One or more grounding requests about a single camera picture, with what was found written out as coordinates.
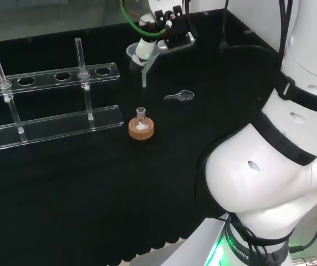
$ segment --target screw hole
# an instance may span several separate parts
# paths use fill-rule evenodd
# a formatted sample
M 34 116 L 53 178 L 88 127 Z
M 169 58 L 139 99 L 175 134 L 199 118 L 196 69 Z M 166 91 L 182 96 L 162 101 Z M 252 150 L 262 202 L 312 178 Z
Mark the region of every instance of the screw hole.
M 297 122 L 298 124 L 304 124 L 305 123 L 305 118 L 303 118 L 301 115 L 298 115 L 294 112 L 290 113 L 290 116 L 292 117 L 292 119 Z
M 59 81 L 65 81 L 65 80 L 68 80 L 69 78 L 71 78 L 71 74 L 68 72 L 58 73 L 55 75 L 55 79 Z
M 96 69 L 96 74 L 100 75 L 100 76 L 104 76 L 104 75 L 108 75 L 111 73 L 111 69 L 110 68 L 97 68 Z
M 308 85 L 308 89 L 309 89 L 309 91 L 310 91 L 311 93 L 317 94 L 317 86 L 310 84 L 310 85 Z
M 260 169 L 258 165 L 256 165 L 253 161 L 248 161 L 248 165 L 252 170 L 255 170 L 257 172 L 260 172 Z
M 26 76 L 24 78 L 18 79 L 18 84 L 21 86 L 28 86 L 30 84 L 33 84 L 35 82 L 35 78 L 32 76 Z

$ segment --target glass tube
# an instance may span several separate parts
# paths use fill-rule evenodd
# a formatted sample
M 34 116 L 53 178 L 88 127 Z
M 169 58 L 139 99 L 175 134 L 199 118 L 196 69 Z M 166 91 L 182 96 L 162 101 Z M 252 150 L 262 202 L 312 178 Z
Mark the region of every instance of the glass tube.
M 81 38 L 75 38 L 75 45 L 77 50 L 77 60 L 80 66 L 80 72 L 78 76 L 82 79 L 88 78 L 89 72 L 86 70 L 85 58 L 83 56 L 82 42 Z
M 12 114 L 12 118 L 14 120 L 14 123 L 16 124 L 21 140 L 26 141 L 27 139 L 25 138 L 24 128 L 19 118 L 18 111 L 13 100 L 12 84 L 6 79 L 6 76 L 4 75 L 4 72 L 1 66 L 1 62 L 0 62 L 0 89 L 3 92 L 4 101 L 8 104 L 9 110 Z

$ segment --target black tabletop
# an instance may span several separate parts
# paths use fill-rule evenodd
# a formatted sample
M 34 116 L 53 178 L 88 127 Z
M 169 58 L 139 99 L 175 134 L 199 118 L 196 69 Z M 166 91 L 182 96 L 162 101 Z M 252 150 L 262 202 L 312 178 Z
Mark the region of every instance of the black tabletop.
M 159 57 L 143 89 L 129 72 L 126 47 L 139 36 L 128 24 L 0 42 L 6 75 L 115 62 L 121 77 L 97 83 L 94 108 L 118 104 L 124 125 L 0 151 L 0 265 L 118 265 L 189 235 L 203 221 L 193 188 L 199 152 L 236 128 L 273 88 L 273 61 L 258 50 L 221 54 L 221 11 L 192 15 L 193 48 Z M 265 45 L 233 15 L 230 44 Z M 192 90 L 191 103 L 163 97 Z M 85 110 L 78 86 L 17 94 L 23 121 Z M 143 106 L 155 122 L 149 142 L 127 123 Z M 0 125 L 11 123 L 0 98 Z

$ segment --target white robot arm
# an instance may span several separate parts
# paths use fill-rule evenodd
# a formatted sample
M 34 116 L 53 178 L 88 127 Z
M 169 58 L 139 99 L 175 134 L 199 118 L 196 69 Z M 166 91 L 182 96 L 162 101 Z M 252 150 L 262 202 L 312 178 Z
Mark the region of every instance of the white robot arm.
M 285 254 L 288 236 L 317 204 L 317 1 L 299 3 L 282 73 L 290 78 L 283 92 L 276 88 L 258 121 L 219 145 L 206 163 L 207 185 L 220 206 L 258 238 L 286 238 L 266 246 L 270 261 Z M 227 227 L 220 265 L 248 264 L 247 241 Z M 290 254 L 275 265 L 293 265 Z

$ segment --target acrylic stand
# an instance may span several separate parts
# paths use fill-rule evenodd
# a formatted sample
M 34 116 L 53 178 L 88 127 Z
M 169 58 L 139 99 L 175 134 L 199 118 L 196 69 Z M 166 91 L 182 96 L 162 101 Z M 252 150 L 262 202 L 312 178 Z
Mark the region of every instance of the acrylic stand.
M 0 63 L 0 95 L 8 104 L 14 124 L 0 126 L 0 150 L 60 137 L 121 126 L 124 121 L 117 105 L 92 109 L 90 84 L 114 80 L 120 74 L 115 63 L 86 66 L 81 39 L 75 39 L 79 67 L 5 76 Z M 13 94 L 69 85 L 80 85 L 86 111 L 22 122 Z

